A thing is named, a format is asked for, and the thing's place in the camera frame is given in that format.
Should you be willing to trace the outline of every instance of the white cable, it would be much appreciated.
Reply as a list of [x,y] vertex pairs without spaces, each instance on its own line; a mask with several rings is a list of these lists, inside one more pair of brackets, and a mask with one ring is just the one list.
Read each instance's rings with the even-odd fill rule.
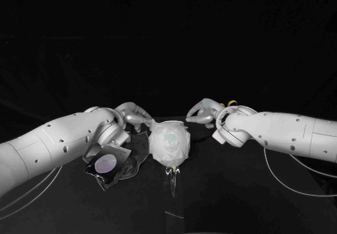
[[313,168],[310,168],[307,165],[304,165],[303,164],[303,162],[293,156],[293,158],[298,161],[298,163],[306,167],[306,168],[308,168],[311,171],[314,171],[316,173],[319,173],[319,174],[321,174],[321,175],[324,175],[324,176],[329,176],[329,177],[333,177],[333,178],[337,178],[337,176],[336,175],[330,175],[330,174],[326,174],[326,173],[323,173],[323,172],[320,172],[320,171],[317,171],[317,170],[314,170]]
[[45,179],[39,182],[39,184],[36,184],[36,186],[12,202],[9,203],[2,209],[0,211],[3,211],[7,207],[10,207],[19,200],[22,200],[23,197],[26,197],[29,195],[29,193],[41,186],[41,184],[46,181],[48,177],[52,175],[52,173],[55,172],[56,169],[54,169],[49,173],[49,175],[45,177]]
[[5,218],[7,218],[9,216],[12,216],[16,212],[19,212],[41,197],[41,195],[43,194],[43,192],[46,191],[46,189],[49,188],[49,186],[52,185],[52,183],[54,183],[54,181],[55,181],[55,179],[58,177],[59,171],[58,171],[58,173],[55,175],[55,178],[54,178],[52,182],[49,183],[49,185],[45,188],[45,190],[41,192],[41,194],[36,196],[36,198],[20,209],[18,209],[15,212],[12,212],[10,214],[7,214],[5,217],[0,217],[0,220],[5,219]]
[[[268,163],[268,159],[267,159],[267,154],[265,154],[265,161],[267,161],[267,165],[268,165],[270,171],[271,171],[271,173],[272,173],[272,169],[271,169],[271,167],[270,167],[270,163]],[[303,194],[303,195],[307,195],[307,196],[319,196],[319,197],[333,197],[333,196],[337,196],[337,195],[316,195],[316,194],[307,194],[307,193],[303,193],[303,192],[300,192],[300,191],[295,191],[293,188],[290,188],[290,187],[281,182],[281,180],[277,178],[275,175],[274,175],[274,177],[275,177],[275,179],[278,180],[278,182],[281,183],[281,185],[283,185],[285,188],[288,188],[291,191],[294,191],[294,192],[297,192],[297,193],[300,193],[300,194]]]

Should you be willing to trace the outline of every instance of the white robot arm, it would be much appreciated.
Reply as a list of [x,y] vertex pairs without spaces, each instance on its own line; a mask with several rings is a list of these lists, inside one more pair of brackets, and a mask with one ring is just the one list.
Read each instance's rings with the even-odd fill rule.
[[137,130],[141,123],[151,122],[151,116],[133,102],[117,110],[92,107],[2,143],[0,197],[35,176],[81,157],[92,143],[104,146],[114,142],[120,146],[128,138],[123,130],[126,122],[137,124]]
[[205,98],[187,113],[187,122],[216,120],[213,138],[242,147],[248,139],[270,150],[337,162],[337,122],[303,115],[261,112],[247,106],[222,106]]

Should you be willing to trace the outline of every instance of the purple disc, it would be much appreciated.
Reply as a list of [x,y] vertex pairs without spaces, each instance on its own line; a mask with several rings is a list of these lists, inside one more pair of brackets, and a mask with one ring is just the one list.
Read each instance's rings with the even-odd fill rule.
[[110,172],[117,164],[117,159],[114,155],[104,155],[95,162],[95,170],[98,173]]

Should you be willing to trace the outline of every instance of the black background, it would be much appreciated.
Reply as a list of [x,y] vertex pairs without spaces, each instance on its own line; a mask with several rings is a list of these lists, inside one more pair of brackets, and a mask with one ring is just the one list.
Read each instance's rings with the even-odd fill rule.
[[2,4],[2,142],[128,101],[153,117],[211,98],[337,120],[336,1]]

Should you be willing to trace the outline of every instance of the circular label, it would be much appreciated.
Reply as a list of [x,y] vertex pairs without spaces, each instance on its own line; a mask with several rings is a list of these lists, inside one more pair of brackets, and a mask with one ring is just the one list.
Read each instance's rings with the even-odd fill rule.
[[110,172],[117,164],[117,159],[114,155],[104,155],[95,162],[95,170],[98,173]]

